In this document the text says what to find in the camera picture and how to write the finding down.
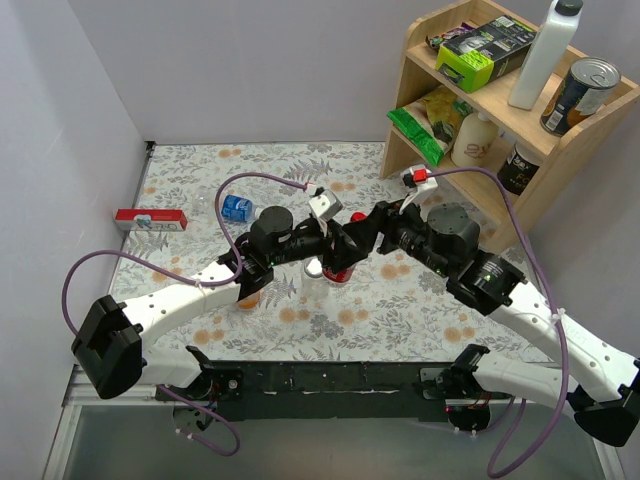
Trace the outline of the silver jar lid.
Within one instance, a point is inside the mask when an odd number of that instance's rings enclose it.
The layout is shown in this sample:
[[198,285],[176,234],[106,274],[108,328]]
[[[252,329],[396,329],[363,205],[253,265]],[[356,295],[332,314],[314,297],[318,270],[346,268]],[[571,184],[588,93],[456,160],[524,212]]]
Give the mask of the silver jar lid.
[[309,278],[322,278],[323,268],[321,261],[317,257],[306,260],[303,272]]

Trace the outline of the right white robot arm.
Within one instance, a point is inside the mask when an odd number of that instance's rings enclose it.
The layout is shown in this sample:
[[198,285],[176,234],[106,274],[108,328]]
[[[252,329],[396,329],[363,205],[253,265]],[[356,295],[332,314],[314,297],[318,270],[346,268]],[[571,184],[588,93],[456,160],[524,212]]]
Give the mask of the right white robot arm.
[[554,362],[566,351],[562,372],[510,360],[470,344],[432,384],[444,397],[504,393],[549,408],[569,407],[574,421],[597,440],[624,446],[639,424],[639,361],[600,340],[575,320],[553,311],[525,275],[478,246],[479,225],[458,204],[422,217],[416,205],[380,202],[345,233],[358,248],[387,254],[401,250],[446,280],[457,301],[520,336]]

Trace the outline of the red bottle cap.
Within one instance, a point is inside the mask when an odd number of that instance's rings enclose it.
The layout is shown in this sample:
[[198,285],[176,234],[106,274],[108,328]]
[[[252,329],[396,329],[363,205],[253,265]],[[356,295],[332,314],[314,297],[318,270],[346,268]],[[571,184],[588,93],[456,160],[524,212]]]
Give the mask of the red bottle cap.
[[367,215],[362,213],[362,212],[354,212],[351,215],[350,221],[351,222],[357,222],[357,221],[362,221],[365,220],[367,218]]

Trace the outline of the red label water bottle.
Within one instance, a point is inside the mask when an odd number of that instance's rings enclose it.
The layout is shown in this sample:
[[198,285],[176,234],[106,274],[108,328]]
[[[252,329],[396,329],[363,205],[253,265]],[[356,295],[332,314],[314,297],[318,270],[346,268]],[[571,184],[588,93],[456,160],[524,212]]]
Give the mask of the red label water bottle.
[[329,281],[332,281],[337,284],[343,284],[348,282],[351,279],[354,270],[355,270],[355,265],[352,265],[341,271],[333,271],[330,268],[325,267],[322,269],[322,272],[324,277],[327,278]]

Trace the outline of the clear jar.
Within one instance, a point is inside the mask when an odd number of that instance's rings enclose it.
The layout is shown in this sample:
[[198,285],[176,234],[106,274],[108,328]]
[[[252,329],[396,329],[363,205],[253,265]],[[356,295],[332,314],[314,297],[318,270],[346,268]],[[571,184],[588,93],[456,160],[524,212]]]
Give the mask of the clear jar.
[[301,273],[302,290],[305,297],[313,300],[323,300],[329,294],[329,285],[327,279],[322,278],[309,278],[303,272]]

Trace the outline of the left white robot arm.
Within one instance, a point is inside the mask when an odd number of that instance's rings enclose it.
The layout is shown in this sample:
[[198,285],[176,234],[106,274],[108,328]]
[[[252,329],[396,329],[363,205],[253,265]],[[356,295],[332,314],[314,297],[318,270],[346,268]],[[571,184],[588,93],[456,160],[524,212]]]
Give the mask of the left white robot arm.
[[271,206],[228,252],[187,283],[173,284],[146,296],[117,302],[106,295],[91,306],[72,343],[72,353],[98,396],[115,398],[141,381],[179,387],[193,400],[213,386],[203,355],[155,349],[165,333],[220,306],[258,292],[273,279],[277,265],[318,258],[325,268],[343,271],[372,251],[376,232],[365,218],[341,225],[308,217],[293,223],[289,210]]

